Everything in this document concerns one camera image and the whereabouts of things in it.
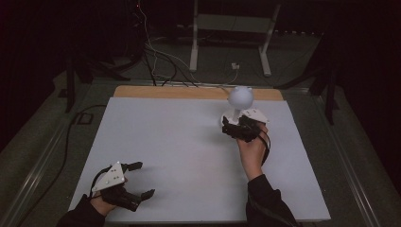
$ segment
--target black clothing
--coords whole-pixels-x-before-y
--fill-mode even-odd
[[[249,226],[298,226],[294,216],[281,200],[280,190],[273,190],[266,178],[260,175],[248,182],[246,206]]]
[[[77,207],[68,211],[57,224],[57,227],[101,227],[105,218],[90,203],[91,199],[83,195]]]
[[[248,193],[246,214],[249,226],[297,226],[291,211],[281,200],[280,191],[271,188],[264,174],[248,182]],[[90,199],[84,195],[76,209],[65,214],[57,226],[101,227],[104,221],[105,217],[97,212],[90,203]]]

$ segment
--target floor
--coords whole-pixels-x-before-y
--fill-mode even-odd
[[[154,38],[148,47],[148,60],[154,62],[153,49],[167,53],[187,77],[178,72],[169,81],[174,76],[174,67],[163,60],[166,57],[156,55],[158,61],[154,74],[157,75],[159,85],[166,81],[165,86],[192,86],[192,81],[201,86],[277,86],[303,73],[319,43],[319,37],[274,34],[268,51],[272,71],[270,78],[261,73],[255,41],[248,40],[240,44],[214,42],[213,39],[200,42],[199,68],[196,73],[190,74],[181,62],[189,62],[190,39],[181,38],[172,43],[164,38]],[[237,71],[231,68],[232,62],[239,63]],[[20,226],[55,226],[68,209],[104,107],[93,107],[87,111],[94,115],[90,125],[75,124],[70,127],[73,113],[93,105],[106,105],[120,84],[151,85],[145,61],[123,72],[122,76],[131,80],[121,82],[98,75],[92,84],[78,83],[77,102],[70,114],[64,112],[65,98],[58,97],[60,90],[65,88],[65,73],[55,78],[56,91],[0,154],[0,180],[3,185],[0,188],[0,225],[18,226],[19,220],[24,218]],[[379,163],[342,89],[336,88],[338,108],[333,112],[335,124],[332,126],[323,115],[324,94],[311,96],[307,91],[312,82],[313,78],[282,90],[331,215],[330,220],[316,223],[305,221],[303,225],[401,226],[401,199]],[[62,166],[60,176],[41,198]],[[40,202],[28,211],[37,200]],[[107,223],[106,226],[128,225]]]

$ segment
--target dark background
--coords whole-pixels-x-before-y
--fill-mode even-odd
[[[177,24],[192,23],[192,1],[143,2],[152,26],[172,39],[181,35]],[[233,7],[233,1],[205,0],[200,1],[200,11],[251,16],[271,12],[265,1],[254,2],[260,5],[255,8],[248,1],[238,1]],[[122,0],[1,2],[0,149],[53,92],[52,79],[65,70],[65,53],[71,44],[100,61],[141,52],[138,44],[131,44],[128,50],[116,45],[123,43],[118,41],[123,37],[136,37],[125,29],[127,23],[135,27],[143,22],[132,16],[135,4]],[[276,24],[280,33],[323,35],[307,70],[336,65],[337,84],[344,89],[399,193],[400,11],[399,1],[391,0],[293,1],[283,4]]]

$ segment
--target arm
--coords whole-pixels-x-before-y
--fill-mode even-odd
[[[259,125],[260,136],[267,139],[268,129]],[[256,138],[250,143],[236,140],[241,163],[248,177],[248,202],[246,206],[249,226],[297,226],[294,216],[281,200],[279,190],[273,190],[262,171],[265,145]]]
[[[58,222],[58,227],[100,227],[104,225],[106,216],[115,208],[99,196],[93,198],[83,195],[74,210],[67,212]]]

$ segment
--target cable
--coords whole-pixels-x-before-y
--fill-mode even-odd
[[[130,31],[130,13],[129,13],[129,8],[128,8],[128,0],[124,0],[124,5],[125,5],[125,12],[126,12],[126,18],[127,18],[127,36],[126,36],[126,46],[125,46],[125,50],[123,53],[123,56],[126,56],[127,52],[128,52],[128,42],[129,42],[129,31]]]
[[[174,65],[174,69],[175,69],[175,70],[178,69],[178,70],[180,71],[180,73],[183,75],[183,77],[184,77],[188,82],[192,83],[192,85],[194,85],[195,87],[198,87],[198,85],[195,84],[193,81],[191,81],[191,80],[185,75],[185,73],[183,72],[183,70],[182,70],[176,63],[174,63],[174,61],[168,56],[168,54],[163,53],[163,52],[159,52],[159,51],[156,51],[156,54],[159,54],[159,55],[163,56],[165,59],[164,59],[164,58],[160,58],[160,59],[165,60],[165,61],[169,61],[171,64]]]
[[[167,56],[163,56],[162,58],[160,58],[161,60],[164,60],[164,61],[169,61],[173,66],[174,66],[174,75],[173,76],[171,76],[171,77],[163,77],[163,79],[166,79],[164,82],[163,82],[163,84],[162,84],[162,86],[164,86],[168,81],[172,81],[176,76],[177,76],[177,69],[178,69],[178,66],[172,61],[172,59],[171,58],[169,58],[169,57],[167,57]],[[186,87],[189,87],[185,82],[183,82],[183,81],[180,81],[180,80],[177,80],[178,82],[181,82],[183,85],[185,85]]]
[[[239,71],[239,67],[236,68],[236,70],[235,70],[235,77],[233,78],[233,80],[231,80],[230,82],[222,83],[218,87],[222,87],[224,85],[229,85],[230,83],[233,83],[234,81],[236,81],[236,79],[238,78],[238,71]]]
[[[148,39],[148,44],[147,44],[147,46],[149,46],[153,51],[154,51],[154,58],[155,58],[155,60],[154,60],[154,62],[153,62],[153,69],[151,70],[151,74],[155,77],[165,77],[164,75],[155,75],[154,74],[154,70],[156,69],[156,64],[157,64],[157,56],[156,56],[156,50],[153,48],[153,46],[151,45],[151,42],[150,42],[150,37],[149,37],[149,34],[148,34],[148,17],[147,17],[147,15],[142,11],[142,7],[141,7],[141,0],[138,0],[138,8],[139,8],[139,11],[142,13],[142,15],[144,16],[144,28],[145,28],[145,32],[146,32],[146,34],[147,34],[147,39]]]
[[[269,154],[270,154],[270,138],[269,138],[269,136],[267,138],[269,144],[268,144],[268,142],[266,142],[265,139],[263,139],[262,136],[260,136],[260,134],[257,134],[257,138],[259,138],[263,142],[263,144],[265,145],[265,154],[263,155],[263,159],[262,159],[262,165],[263,165],[263,164],[265,164],[265,162],[268,159]]]
[[[159,78],[159,79],[165,79],[166,81],[169,81],[169,80],[172,80],[173,78],[175,78],[176,76],[177,76],[177,65],[169,58],[169,57],[164,57],[164,58],[161,58],[162,60],[164,60],[164,61],[168,61],[168,62],[170,62],[172,65],[173,65],[173,67],[174,67],[174,74],[173,74],[173,76],[171,76],[171,77],[168,77],[168,76],[161,76],[161,75],[154,75],[154,74],[152,74],[154,77],[156,77],[156,78]]]
[[[77,121],[78,117],[81,116],[82,114],[84,114],[85,111],[92,109],[94,107],[106,107],[106,105],[94,105],[94,106],[90,106],[88,108],[85,108],[84,110],[78,112],[75,114],[74,118],[71,120],[70,124],[68,125],[68,129],[67,129],[67,134],[66,134],[66,139],[65,139],[65,147],[64,147],[64,156],[62,159],[62,164],[61,167],[59,169],[59,171],[56,174],[56,177],[53,179],[53,181],[50,183],[50,185],[45,189],[45,191],[42,193],[42,195],[32,204],[32,206],[26,211],[25,215],[20,219],[20,221],[17,224],[17,227],[20,227],[24,221],[26,220],[26,218],[29,216],[29,214],[33,211],[33,209],[39,204],[39,202],[44,198],[44,196],[47,194],[47,192],[50,190],[50,188],[54,185],[54,183],[57,181],[57,179],[60,177],[65,164],[67,162],[67,154],[68,154],[68,144],[69,144],[69,136],[70,136],[70,131],[72,126],[74,125],[74,123]]]
[[[188,66],[183,60],[181,60],[180,58],[178,58],[178,57],[176,57],[176,56],[174,56],[174,55],[167,54],[167,53],[165,53],[165,52],[163,52],[163,51],[156,50],[156,49],[154,49],[154,48],[152,48],[152,50],[153,50],[155,53],[164,54],[164,55],[166,55],[166,56],[169,56],[169,57],[171,57],[171,58],[174,58],[174,59],[180,61],[180,62],[181,62],[183,65],[185,65],[185,67],[189,70],[189,66]],[[195,79],[195,78],[194,78],[194,75],[193,75],[192,73],[189,73],[189,75],[191,75],[191,78],[192,78],[194,81],[196,81],[197,83],[203,84],[202,82],[200,82],[200,81],[198,81],[197,79]]]
[[[89,198],[92,198],[92,194],[93,194],[92,188],[94,188],[94,186],[95,186],[95,184],[96,184],[96,182],[97,182],[97,178],[99,178],[100,175],[102,175],[103,173],[107,173],[111,168],[112,168],[111,166],[106,167],[106,168],[103,168],[102,170],[100,170],[100,171],[96,174],[96,176],[94,177],[94,180],[92,181],[91,189],[89,190],[89,194],[88,194],[88,195],[89,195]]]
[[[145,61],[146,61],[145,65],[148,67],[148,70],[149,70],[149,73],[150,73],[150,78],[153,81],[153,86],[157,86],[156,79],[154,78],[153,74],[151,73],[151,68],[150,68],[150,65],[149,65],[147,53],[144,54],[144,58],[145,58]]]

